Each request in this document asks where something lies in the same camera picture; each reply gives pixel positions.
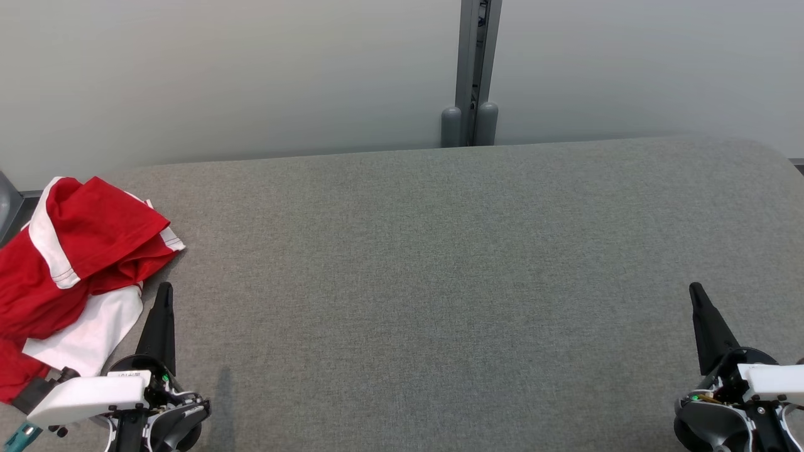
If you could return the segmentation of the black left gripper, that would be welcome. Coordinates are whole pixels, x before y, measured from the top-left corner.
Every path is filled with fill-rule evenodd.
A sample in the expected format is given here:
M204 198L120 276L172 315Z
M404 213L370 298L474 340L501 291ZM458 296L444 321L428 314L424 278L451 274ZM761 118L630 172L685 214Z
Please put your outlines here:
M153 412L198 406L210 412L210 401L187 391L176 378L175 315L173 286L159 284L155 303L148 313L136 354L110 367L107 377L140 377L146 381L144 399Z

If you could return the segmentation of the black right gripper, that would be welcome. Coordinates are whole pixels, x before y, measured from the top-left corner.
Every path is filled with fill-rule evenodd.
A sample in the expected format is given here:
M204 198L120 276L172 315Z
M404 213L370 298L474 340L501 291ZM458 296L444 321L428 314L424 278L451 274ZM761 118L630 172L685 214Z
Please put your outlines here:
M778 365L775 358L740 343L715 308L698 281L689 285L692 321L700 374L703 377L690 393L678 400L680 406L692 401L741 406L747 382L741 377L739 364Z

